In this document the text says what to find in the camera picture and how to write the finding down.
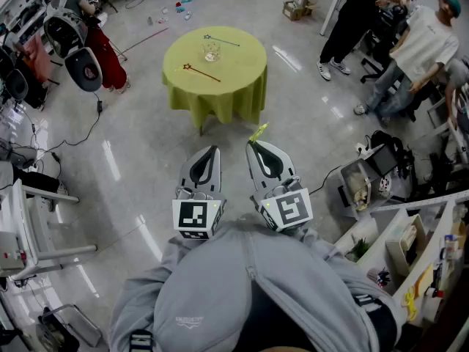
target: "gray hoodie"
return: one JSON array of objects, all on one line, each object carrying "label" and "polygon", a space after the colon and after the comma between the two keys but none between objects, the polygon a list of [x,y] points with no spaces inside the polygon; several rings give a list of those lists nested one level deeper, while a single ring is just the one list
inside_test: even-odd
[{"label": "gray hoodie", "polygon": [[111,351],[129,351],[137,329],[153,333],[154,351],[232,351],[251,309],[251,281],[317,351],[379,351],[352,297],[363,294],[388,306],[400,338],[402,308],[315,230],[286,236],[236,221],[205,242],[172,238],[159,267],[126,281],[111,318]]}]

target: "person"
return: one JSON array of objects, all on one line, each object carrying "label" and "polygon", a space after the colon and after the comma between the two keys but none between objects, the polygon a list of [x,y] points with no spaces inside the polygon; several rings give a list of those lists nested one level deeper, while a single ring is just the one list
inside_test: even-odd
[{"label": "person", "polygon": [[4,22],[5,25],[8,25],[12,21],[13,17],[10,13],[10,10],[5,10],[5,17],[4,17]]},{"label": "person", "polygon": [[[454,129],[457,129],[458,125],[460,125],[462,130],[469,134],[468,106],[466,105],[469,100],[461,98],[462,87],[469,82],[469,62],[452,59],[448,63],[446,74],[448,76],[448,83],[445,88],[445,99],[448,117]],[[459,104],[464,103],[464,105],[458,106],[457,116],[454,116],[452,109],[454,92],[456,92],[455,101],[459,101]]]},{"label": "person", "polygon": [[[60,4],[60,0],[51,0],[49,4],[57,8]],[[77,16],[83,19],[85,19],[86,16],[93,16],[96,13],[96,7],[87,0],[67,0],[64,7],[72,10]],[[130,87],[127,73],[121,66],[119,58],[114,52],[109,39],[99,27],[88,27],[85,46],[93,51],[93,54],[100,64],[103,73],[103,86],[109,91],[117,89],[119,94],[125,92],[125,90]]]},{"label": "person", "polygon": [[130,351],[131,335],[146,330],[149,351],[384,352],[406,317],[312,228],[285,235],[238,220],[205,242],[172,238],[158,267],[128,279],[109,348]]},{"label": "person", "polygon": [[19,52],[23,55],[23,58],[30,62],[29,52],[20,43],[20,38],[14,32],[7,29],[4,23],[0,24],[0,36],[4,35],[3,43],[0,43],[3,49],[7,49],[7,53],[12,58],[12,61],[23,77],[26,79],[28,84],[28,94],[24,98],[24,101],[28,103],[33,109],[39,109],[42,111],[45,106],[45,99],[47,98],[48,88],[36,79],[31,68],[21,58],[17,58],[16,54]]},{"label": "person", "polygon": [[[459,41],[453,33],[451,19],[459,17],[458,0],[438,0],[439,10],[421,6],[407,20],[408,28],[391,49],[393,59],[376,81],[373,95],[365,105],[354,108],[357,115],[375,111],[386,124],[392,114],[405,109],[414,95],[455,55]],[[398,78],[403,77],[396,93],[387,103],[382,99]]]},{"label": "person", "polygon": [[24,186],[65,196],[68,195],[67,188],[65,188],[65,184],[61,180],[54,179],[53,177],[39,172],[26,172],[13,166],[9,161],[0,161],[1,198],[5,197],[10,192],[11,186],[13,186],[17,179],[20,179]]},{"label": "person", "polygon": [[350,74],[350,69],[343,60],[371,28],[378,4],[380,0],[347,0],[340,9],[339,19],[317,62],[317,69],[326,81],[330,81],[328,64],[345,75]]}]

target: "white t-shirt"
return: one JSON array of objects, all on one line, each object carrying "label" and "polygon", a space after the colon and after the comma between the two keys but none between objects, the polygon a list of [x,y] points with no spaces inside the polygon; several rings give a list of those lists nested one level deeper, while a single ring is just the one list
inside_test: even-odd
[{"label": "white t-shirt", "polygon": [[9,32],[7,35],[7,38],[6,39],[2,38],[2,39],[5,41],[5,45],[10,50],[12,50],[13,53],[15,53],[16,52],[15,44],[17,44],[20,41],[20,38],[18,38],[17,34],[15,34],[14,32]]},{"label": "white t-shirt", "polygon": [[443,25],[436,12],[421,6],[407,20],[409,34],[391,54],[397,66],[412,82],[424,77],[436,62],[446,64],[455,55],[459,41],[453,29]]}]

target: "person in black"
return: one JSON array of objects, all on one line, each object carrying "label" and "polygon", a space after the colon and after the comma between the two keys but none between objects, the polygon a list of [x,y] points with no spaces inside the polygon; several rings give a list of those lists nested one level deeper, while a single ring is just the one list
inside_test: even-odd
[{"label": "person in black", "polygon": [[[401,3],[401,0],[390,1]],[[330,81],[328,64],[343,74],[350,74],[350,69],[342,60],[371,27],[378,6],[384,3],[387,3],[387,0],[347,0],[340,9],[339,19],[317,62],[317,68],[326,81]]]}]

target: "glass cup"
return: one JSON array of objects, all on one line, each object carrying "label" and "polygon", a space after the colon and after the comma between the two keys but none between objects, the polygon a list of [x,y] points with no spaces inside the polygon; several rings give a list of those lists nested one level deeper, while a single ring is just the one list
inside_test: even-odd
[{"label": "glass cup", "polygon": [[202,45],[204,57],[208,62],[216,62],[220,59],[220,44],[216,42],[207,42]]}]

